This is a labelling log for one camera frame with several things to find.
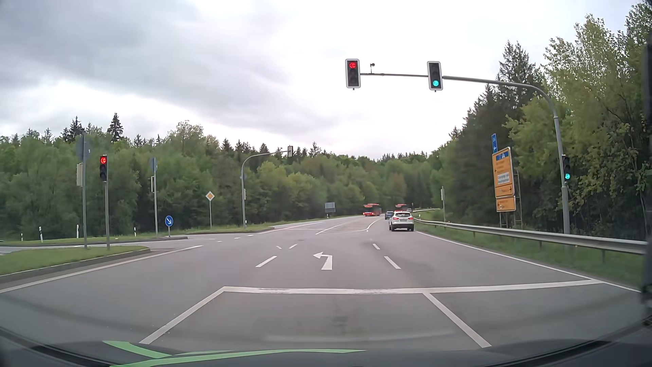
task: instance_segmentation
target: grass verge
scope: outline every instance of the grass verge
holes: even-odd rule
[[[340,215],[337,216],[336,218],[343,218],[343,217],[357,217],[361,215]],[[323,220],[326,218],[312,218],[312,219],[300,219],[297,221],[279,221],[279,222],[270,222],[270,223],[259,223],[259,224],[250,224],[247,225],[246,230],[242,228],[242,226],[239,225],[214,225],[212,228],[209,227],[196,227],[196,228],[191,228],[191,229],[172,229],[170,231],[170,234],[172,236],[177,236],[177,235],[183,235],[183,234],[199,234],[199,233],[206,233],[206,232],[236,232],[236,233],[249,233],[249,232],[254,232],[254,231],[259,231],[261,229],[266,229],[275,225],[282,225],[282,224],[290,224],[290,223],[301,223],[301,222],[307,222],[307,221],[319,221]],[[159,227],[158,228],[158,235],[159,237],[165,237],[168,235],[168,229],[167,227]],[[156,234],[153,232],[144,232],[144,233],[138,233],[137,236],[132,236],[132,235],[119,235],[119,236],[112,236],[111,240],[143,240],[143,239],[148,239],[148,238],[156,238]],[[89,242],[104,242],[106,240],[106,237],[88,237]],[[43,244],[49,244],[52,246],[56,245],[78,245],[78,244],[83,244],[83,237],[82,238],[57,238],[54,240],[43,240]],[[39,246],[41,245],[40,240],[30,240],[30,241],[6,241],[6,242],[0,242],[0,246]]]
[[[89,247],[88,249],[80,247],[69,249],[24,249],[0,256],[0,275],[146,248],[145,246],[112,246],[108,251],[106,247]]]
[[[458,229],[416,223],[416,229],[425,233],[459,241],[497,252],[531,259],[541,263],[574,269],[598,278],[610,279],[639,288],[642,282],[643,257],[629,253],[607,251],[602,262],[602,251],[588,247],[574,247],[552,242],[524,240],[495,234],[476,233]]]

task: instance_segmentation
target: blue sign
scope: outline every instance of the blue sign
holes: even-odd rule
[[[491,147],[494,149],[494,154],[498,152],[498,139],[496,138],[496,134],[491,136]]]
[[[500,161],[502,158],[509,157],[509,150],[505,150],[503,153],[500,153],[496,156],[496,162]]]

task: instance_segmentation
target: curb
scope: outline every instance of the curb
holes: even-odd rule
[[[265,229],[256,229],[255,231],[228,231],[228,232],[189,232],[186,234],[229,234],[229,233],[260,233],[260,232],[266,232],[266,231],[271,231],[273,230],[274,227],[269,227]]]
[[[52,266],[47,266],[45,268],[38,268],[38,269],[31,269],[31,270],[23,270],[21,272],[5,274],[3,276],[0,276],[0,283],[6,283],[8,281],[20,280],[25,278],[31,278],[33,276],[40,276],[40,275],[50,274],[54,272],[60,272],[62,270],[81,268],[82,266],[87,266],[87,265],[106,263],[108,261],[124,259],[125,257],[143,255],[150,251],[151,251],[150,249],[139,249],[137,251],[116,253],[115,255],[108,255],[102,257],[95,257],[94,259],[74,261],[73,263],[52,265]]]
[[[172,236],[172,237],[159,237],[159,238],[142,238],[142,239],[135,239],[135,240],[113,240],[111,241],[111,245],[113,244],[135,244],[138,242],[157,242],[157,241],[174,241],[174,240],[187,240],[188,236]],[[105,244],[106,241],[93,241],[89,242],[89,245],[102,245]],[[11,244],[10,242],[2,242],[0,243],[0,247],[53,247],[53,246],[79,246],[83,245],[83,242],[67,242],[64,244],[58,244],[58,243],[50,243],[50,244],[29,244],[29,245],[20,245],[20,244]]]

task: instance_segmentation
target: traffic island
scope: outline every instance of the traffic island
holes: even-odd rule
[[[150,249],[145,246],[113,246],[111,249],[106,247],[24,249],[0,256],[0,283],[105,263],[148,252]]]

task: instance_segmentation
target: forest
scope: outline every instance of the forest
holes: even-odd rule
[[[538,86],[555,101],[563,149],[570,157],[573,233],[643,239],[644,172],[649,169],[642,106],[642,46],[652,31],[652,6],[632,6],[624,31],[587,15],[574,40],[550,39],[545,63],[536,65],[518,42],[507,42],[497,80]],[[450,140],[432,152],[388,152],[381,159],[326,152],[317,142],[285,148],[251,146],[206,135],[201,125],[179,122],[164,137],[124,136],[116,113],[108,128],[74,117],[60,134],[28,129],[0,136],[0,239],[75,235],[82,223],[80,162],[76,142],[91,142],[87,173],[89,236],[104,233],[104,190],[99,155],[108,155],[112,234],[154,231],[151,157],[158,160],[159,228],[172,215],[175,228],[207,227],[208,191],[214,225],[241,225],[240,168],[244,170],[248,223],[323,217],[324,203],[338,215],[361,214],[363,204],[384,209],[400,202],[441,207],[447,221],[497,225],[490,137],[510,146],[521,187],[524,227],[560,232],[561,190],[552,112],[535,92],[486,86]]]

